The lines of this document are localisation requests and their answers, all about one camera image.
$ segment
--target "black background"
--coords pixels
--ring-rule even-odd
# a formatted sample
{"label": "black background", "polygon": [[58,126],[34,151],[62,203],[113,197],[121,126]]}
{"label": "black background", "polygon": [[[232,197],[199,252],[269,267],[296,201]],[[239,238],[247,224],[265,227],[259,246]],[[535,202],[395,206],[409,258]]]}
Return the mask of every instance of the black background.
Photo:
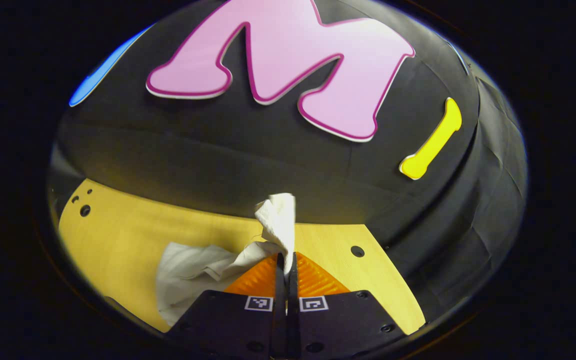
{"label": "black background", "polygon": [[[517,245],[457,319],[477,316],[413,358],[576,358],[576,3],[394,4],[448,35],[498,82],[523,126],[530,166]],[[60,279],[39,241],[45,213],[33,185],[44,180],[57,119],[80,81],[182,5],[0,1],[0,357],[173,356],[103,319]]]}

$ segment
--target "white cloth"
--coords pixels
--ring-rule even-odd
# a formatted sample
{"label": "white cloth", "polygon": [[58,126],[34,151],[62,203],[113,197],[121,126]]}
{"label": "white cloth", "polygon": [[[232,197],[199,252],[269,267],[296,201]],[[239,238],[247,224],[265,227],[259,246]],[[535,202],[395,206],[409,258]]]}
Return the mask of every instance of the white cloth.
{"label": "white cloth", "polygon": [[235,275],[272,254],[283,253],[283,273],[288,276],[295,251],[295,197],[272,194],[256,205],[254,216],[263,226],[263,239],[268,241],[254,241],[239,254],[214,245],[168,244],[155,276],[157,309],[168,325],[175,325],[202,292],[224,291],[237,279]]}

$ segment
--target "letter m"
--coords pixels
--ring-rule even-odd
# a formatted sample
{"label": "letter m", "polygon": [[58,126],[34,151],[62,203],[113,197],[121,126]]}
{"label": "letter m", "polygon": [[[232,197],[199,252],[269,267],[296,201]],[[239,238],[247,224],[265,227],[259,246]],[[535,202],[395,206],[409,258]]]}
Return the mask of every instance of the letter m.
{"label": "letter m", "polygon": [[326,82],[297,107],[314,126],[350,141],[370,141],[377,112],[406,57],[415,50],[372,18],[323,24],[313,0],[230,0],[201,22],[146,88],[155,96],[207,99],[233,82],[222,59],[246,28],[247,70],[256,102],[270,105],[313,71],[338,59]]}

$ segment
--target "blue foam shape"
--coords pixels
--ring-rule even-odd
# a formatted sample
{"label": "blue foam shape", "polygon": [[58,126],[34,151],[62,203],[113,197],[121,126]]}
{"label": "blue foam shape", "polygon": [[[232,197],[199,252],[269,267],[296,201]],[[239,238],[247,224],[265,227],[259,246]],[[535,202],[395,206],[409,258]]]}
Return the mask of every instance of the blue foam shape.
{"label": "blue foam shape", "polygon": [[137,39],[139,39],[139,37],[141,37],[151,27],[153,27],[153,25],[150,25],[149,27],[139,32],[137,35],[128,39],[128,41],[122,43],[121,46],[119,46],[115,51],[112,52],[112,54],[110,54],[110,56],[106,57],[103,64],[101,64],[99,68],[94,71],[94,73],[91,73],[89,76],[87,76],[75,90],[75,93],[72,94],[70,101],[68,101],[68,105],[70,105],[70,107],[75,107],[82,101],[86,100],[86,98],[106,77],[110,69],[112,69],[117,61],[119,61],[126,50],[128,50],[128,48],[130,48],[131,45],[133,45],[133,43],[137,41]]}

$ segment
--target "wooden board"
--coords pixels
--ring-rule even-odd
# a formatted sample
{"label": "wooden board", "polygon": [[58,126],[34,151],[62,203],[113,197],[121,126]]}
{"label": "wooden board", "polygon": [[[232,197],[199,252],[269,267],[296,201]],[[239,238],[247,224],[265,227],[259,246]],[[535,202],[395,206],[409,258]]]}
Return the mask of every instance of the wooden board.
{"label": "wooden board", "polygon": [[[90,206],[87,216],[80,215],[84,205]],[[89,179],[64,208],[59,232],[71,260],[99,293],[163,332],[170,326],[157,311],[155,276],[170,242],[239,253],[262,240],[256,219],[156,202]],[[412,292],[365,225],[298,223],[295,237],[295,250],[350,290],[373,292],[405,333],[425,323]],[[361,246],[366,255],[355,257],[350,246]]]}

